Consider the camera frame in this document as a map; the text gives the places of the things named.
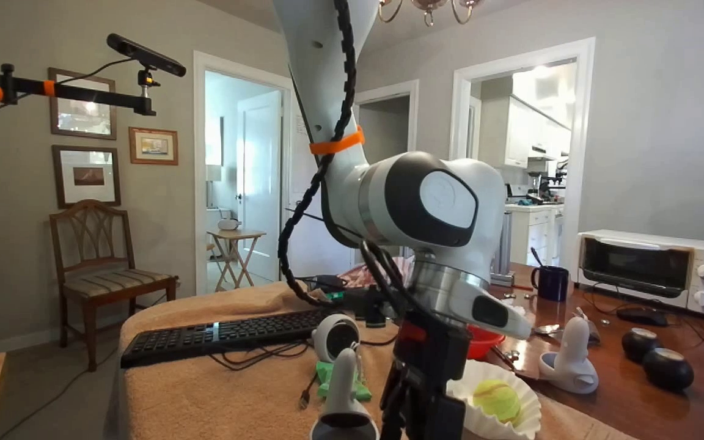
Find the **picture frame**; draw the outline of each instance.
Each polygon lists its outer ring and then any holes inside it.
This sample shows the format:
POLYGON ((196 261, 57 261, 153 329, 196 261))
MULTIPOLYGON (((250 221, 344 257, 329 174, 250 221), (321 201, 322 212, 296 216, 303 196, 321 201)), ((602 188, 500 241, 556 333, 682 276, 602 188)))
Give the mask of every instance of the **picture frame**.
MULTIPOLYGON (((72 72, 49 68, 49 79, 61 86, 91 89, 115 92, 115 84, 107 79, 80 79, 72 72)), ((115 107, 87 101, 49 97, 52 133, 65 136, 115 139, 115 107)))
POLYGON ((129 161, 131 164, 179 164, 179 133, 175 129, 152 129, 129 128, 129 161))
POLYGON ((59 208, 70 208, 79 201, 120 206, 115 150, 54 145, 52 156, 59 208))

